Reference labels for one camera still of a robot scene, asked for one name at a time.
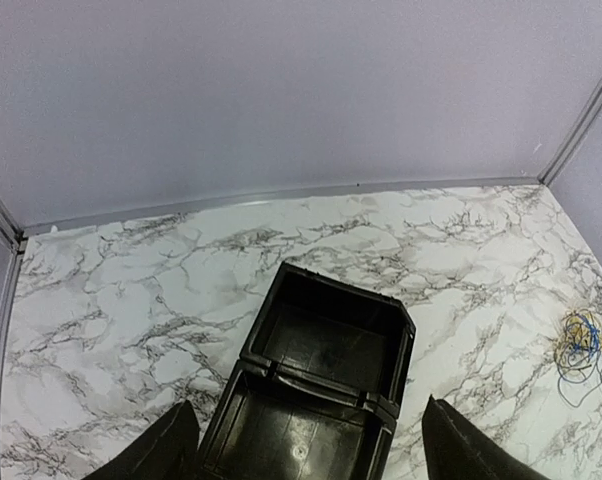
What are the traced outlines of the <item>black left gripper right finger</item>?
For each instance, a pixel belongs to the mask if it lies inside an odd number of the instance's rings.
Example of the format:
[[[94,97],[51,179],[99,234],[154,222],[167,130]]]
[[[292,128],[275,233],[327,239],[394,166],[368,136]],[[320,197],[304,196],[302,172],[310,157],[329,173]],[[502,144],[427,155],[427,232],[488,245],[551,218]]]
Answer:
[[[508,454],[444,399],[429,397],[421,429],[429,479],[546,479]]]

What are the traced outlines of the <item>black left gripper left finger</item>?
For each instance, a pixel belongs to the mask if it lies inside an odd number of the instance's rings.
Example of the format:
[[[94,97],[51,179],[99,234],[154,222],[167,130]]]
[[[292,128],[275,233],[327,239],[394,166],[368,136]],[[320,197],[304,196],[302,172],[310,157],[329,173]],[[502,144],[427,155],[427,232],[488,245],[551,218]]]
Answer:
[[[192,403],[179,402],[85,479],[195,479],[199,436]]]

